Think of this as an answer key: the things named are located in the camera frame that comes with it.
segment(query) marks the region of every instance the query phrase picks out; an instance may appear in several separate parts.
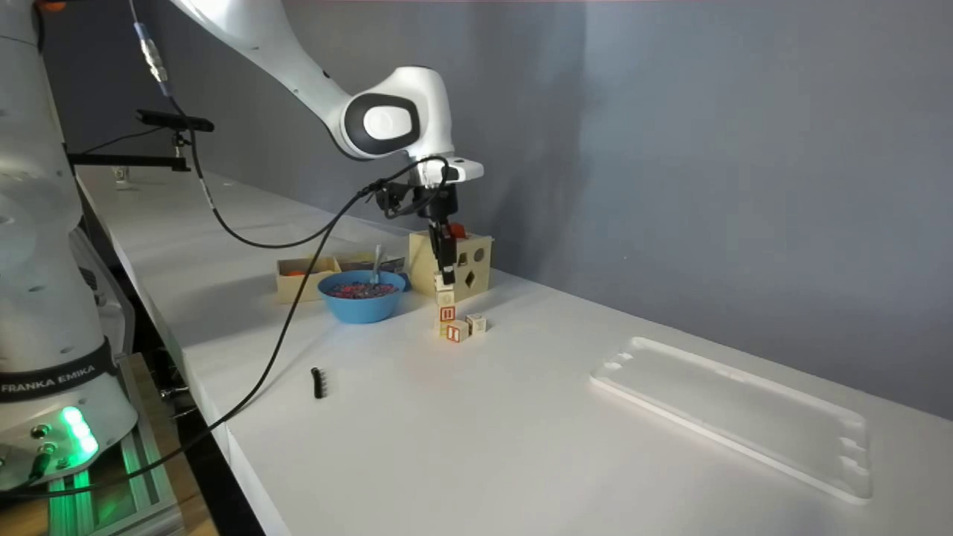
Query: small wooden cube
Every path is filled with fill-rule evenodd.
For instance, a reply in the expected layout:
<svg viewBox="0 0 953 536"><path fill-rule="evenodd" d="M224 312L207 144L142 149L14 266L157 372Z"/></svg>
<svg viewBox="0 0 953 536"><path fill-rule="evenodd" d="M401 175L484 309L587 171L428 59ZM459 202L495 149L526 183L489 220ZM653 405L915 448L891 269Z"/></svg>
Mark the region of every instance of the small wooden cube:
<svg viewBox="0 0 953 536"><path fill-rule="evenodd" d="M468 321L443 321L440 335L450 342L465 342L469 336L469 324Z"/></svg>
<svg viewBox="0 0 953 536"><path fill-rule="evenodd" d="M455 292L452 290L438 290L438 306L455 306Z"/></svg>
<svg viewBox="0 0 953 536"><path fill-rule="evenodd" d="M468 317L469 335L484 335L489 321L483 317Z"/></svg>
<svg viewBox="0 0 953 536"><path fill-rule="evenodd" d="M440 306L440 317L438 317L443 324L446 321L455 321L455 306Z"/></svg>

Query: blue bowl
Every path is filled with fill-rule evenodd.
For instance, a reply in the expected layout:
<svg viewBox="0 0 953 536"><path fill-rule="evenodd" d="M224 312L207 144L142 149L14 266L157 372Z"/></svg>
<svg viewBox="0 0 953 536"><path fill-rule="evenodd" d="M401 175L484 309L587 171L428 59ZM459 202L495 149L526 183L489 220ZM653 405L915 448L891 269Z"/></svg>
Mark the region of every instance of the blue bowl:
<svg viewBox="0 0 953 536"><path fill-rule="evenodd" d="M373 271L341 271L318 284L318 292L324 295L332 320L340 320L341 324L376 324L395 312L407 281L389 271L377 271L377 286L370 290L373 278Z"/></svg>

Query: clear plastic tray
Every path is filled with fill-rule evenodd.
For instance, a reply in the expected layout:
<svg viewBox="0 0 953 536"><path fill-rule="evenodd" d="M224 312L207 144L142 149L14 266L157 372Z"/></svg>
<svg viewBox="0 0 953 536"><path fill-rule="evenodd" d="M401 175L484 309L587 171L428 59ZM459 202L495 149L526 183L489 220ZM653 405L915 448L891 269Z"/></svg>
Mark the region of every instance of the clear plastic tray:
<svg viewBox="0 0 953 536"><path fill-rule="evenodd" d="M849 408L641 336L593 384L821 493L870 497L866 420Z"/></svg>

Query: black marker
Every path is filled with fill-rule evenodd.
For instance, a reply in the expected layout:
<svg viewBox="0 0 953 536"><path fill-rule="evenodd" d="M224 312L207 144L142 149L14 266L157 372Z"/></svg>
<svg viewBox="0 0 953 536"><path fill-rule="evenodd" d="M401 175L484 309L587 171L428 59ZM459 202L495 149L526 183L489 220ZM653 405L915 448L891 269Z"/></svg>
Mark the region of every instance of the black marker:
<svg viewBox="0 0 953 536"><path fill-rule="evenodd" d="M309 370L316 399L324 399L324 376L318 368Z"/></svg>

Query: wooden block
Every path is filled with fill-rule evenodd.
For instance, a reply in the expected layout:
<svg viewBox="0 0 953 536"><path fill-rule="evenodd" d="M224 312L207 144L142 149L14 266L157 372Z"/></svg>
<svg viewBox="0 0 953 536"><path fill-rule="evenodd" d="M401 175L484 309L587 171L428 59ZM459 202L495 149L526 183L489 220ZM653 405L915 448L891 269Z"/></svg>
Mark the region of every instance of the wooden block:
<svg viewBox="0 0 953 536"><path fill-rule="evenodd" d="M469 295L489 292L492 286L492 236L469 236L455 241L455 301ZM407 281L422 295L438 295L438 259L428 245L428 232L407 236L407 259L405 259Z"/></svg>
<svg viewBox="0 0 953 536"><path fill-rule="evenodd" d="M484 335L489 321L483 317L468 317L469 335Z"/></svg>
<svg viewBox="0 0 953 536"><path fill-rule="evenodd" d="M438 306L455 306L455 292L452 290L440 290L438 292Z"/></svg>
<svg viewBox="0 0 953 536"><path fill-rule="evenodd" d="M446 321L455 321L455 306L440 306L440 317L438 317L443 324Z"/></svg>
<svg viewBox="0 0 953 536"><path fill-rule="evenodd" d="M450 342L465 342L469 336L469 324L468 321L443 321L440 336Z"/></svg>

